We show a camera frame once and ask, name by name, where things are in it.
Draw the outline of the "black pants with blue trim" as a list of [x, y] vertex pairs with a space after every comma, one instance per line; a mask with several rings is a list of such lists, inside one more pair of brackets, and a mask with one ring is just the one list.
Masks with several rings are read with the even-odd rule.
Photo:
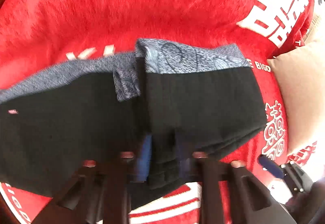
[[51, 197], [83, 161], [132, 151], [137, 208], [190, 181], [193, 152], [222, 159], [266, 123], [238, 46], [141, 38], [133, 52], [57, 64], [1, 91], [1, 181]]

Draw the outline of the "beige pillow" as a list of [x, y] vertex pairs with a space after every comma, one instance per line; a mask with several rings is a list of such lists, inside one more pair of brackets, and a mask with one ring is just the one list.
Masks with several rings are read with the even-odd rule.
[[324, 44], [311, 42], [267, 60], [288, 121], [288, 154], [324, 136]]

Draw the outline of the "red bedspread with white characters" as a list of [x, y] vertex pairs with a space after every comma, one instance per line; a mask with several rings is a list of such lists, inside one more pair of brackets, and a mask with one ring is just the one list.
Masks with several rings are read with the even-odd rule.
[[[315, 0], [5, 0], [1, 91], [57, 64], [133, 52], [141, 38], [207, 49], [235, 44], [255, 75], [267, 123], [263, 131], [219, 160], [243, 160], [269, 185], [273, 178], [257, 157], [286, 160], [288, 121], [267, 60], [303, 45], [314, 5]], [[1, 181], [1, 208], [8, 222], [32, 223], [52, 197]], [[199, 206], [200, 185], [188, 181], [132, 207], [129, 220], [196, 223]]]

